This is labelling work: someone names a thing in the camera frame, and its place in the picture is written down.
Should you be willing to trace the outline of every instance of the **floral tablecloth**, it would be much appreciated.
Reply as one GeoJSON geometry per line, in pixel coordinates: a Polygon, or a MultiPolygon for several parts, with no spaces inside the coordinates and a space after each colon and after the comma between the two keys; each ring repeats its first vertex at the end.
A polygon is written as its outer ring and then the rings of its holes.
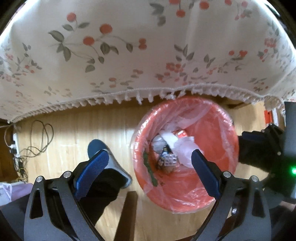
{"type": "Polygon", "coordinates": [[[185,90],[268,109],[295,94],[295,48],[259,0],[28,0],[0,44],[12,122],[185,90]]]}

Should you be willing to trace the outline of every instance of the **light wood floor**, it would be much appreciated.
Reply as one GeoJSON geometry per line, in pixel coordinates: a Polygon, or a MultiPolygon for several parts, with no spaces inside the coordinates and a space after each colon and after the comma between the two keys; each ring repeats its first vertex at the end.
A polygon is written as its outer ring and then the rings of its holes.
{"type": "MultiPolygon", "coordinates": [[[[30,126],[34,119],[50,123],[54,128],[54,140],[46,153],[28,161],[29,182],[43,175],[46,179],[59,177],[67,170],[74,170],[81,161],[88,160],[87,145],[92,139],[101,139],[112,150],[121,166],[133,177],[128,190],[136,190],[139,195],[136,217],[136,241],[174,241],[193,235],[208,215],[210,208],[192,214],[172,214],[153,204],[143,193],[133,170],[130,157],[130,140],[141,118],[155,103],[142,106],[131,103],[108,106],[86,106],[28,118],[20,123],[20,148],[29,146],[30,126]]],[[[265,128],[262,103],[248,105],[238,110],[229,110],[234,120],[237,134],[242,131],[265,128]]],[[[41,127],[32,133],[32,144],[41,143],[41,127]]],[[[236,176],[249,178],[266,176],[260,170],[239,165],[236,176]]],[[[126,192],[122,190],[98,221],[96,228],[106,241],[113,240],[126,192]]]]}

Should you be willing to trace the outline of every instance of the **screw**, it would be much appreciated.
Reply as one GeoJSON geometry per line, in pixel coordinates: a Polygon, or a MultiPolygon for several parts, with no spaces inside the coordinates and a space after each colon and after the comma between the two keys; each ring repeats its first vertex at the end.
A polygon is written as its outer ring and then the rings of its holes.
{"type": "Polygon", "coordinates": [[[230,172],[223,172],[223,176],[229,178],[229,177],[231,177],[231,173],[230,172]]]}
{"type": "Polygon", "coordinates": [[[254,182],[259,181],[258,177],[256,177],[256,176],[252,176],[252,180],[253,180],[254,182]]]}
{"type": "Polygon", "coordinates": [[[36,182],[38,182],[38,183],[39,183],[39,182],[41,182],[41,181],[42,181],[42,179],[43,179],[43,177],[42,177],[42,176],[39,176],[39,177],[37,177],[37,178],[36,178],[36,182]]]}
{"type": "Polygon", "coordinates": [[[68,178],[69,176],[71,176],[71,172],[67,171],[67,172],[64,172],[64,175],[63,175],[65,178],[68,178]]]}

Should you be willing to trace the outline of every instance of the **trash can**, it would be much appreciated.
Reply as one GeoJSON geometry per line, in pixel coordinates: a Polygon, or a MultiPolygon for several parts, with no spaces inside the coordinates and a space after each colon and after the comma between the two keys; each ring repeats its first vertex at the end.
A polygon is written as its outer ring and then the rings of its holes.
{"type": "Polygon", "coordinates": [[[193,213],[210,205],[210,197],[194,169],[179,165],[167,174],[157,168],[152,139],[160,130],[183,129],[222,171],[234,173],[239,142],[232,119],[218,104],[201,97],[185,96],[162,102],[141,120],[132,142],[137,180],[156,205],[173,213],[193,213]]]}

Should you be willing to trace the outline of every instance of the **foot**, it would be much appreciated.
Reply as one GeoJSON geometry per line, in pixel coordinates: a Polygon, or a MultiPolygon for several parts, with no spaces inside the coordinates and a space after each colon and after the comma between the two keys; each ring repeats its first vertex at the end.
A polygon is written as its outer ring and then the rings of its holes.
{"type": "Polygon", "coordinates": [[[115,157],[113,156],[110,149],[107,147],[107,145],[102,142],[101,140],[94,139],[89,143],[89,146],[87,147],[87,153],[89,158],[93,157],[94,154],[96,154],[100,150],[105,150],[109,154],[109,162],[108,165],[105,167],[105,169],[113,169],[117,171],[119,174],[121,174],[125,179],[125,184],[121,187],[122,189],[127,188],[132,183],[131,176],[119,165],[119,163],[116,161],[115,157]]]}

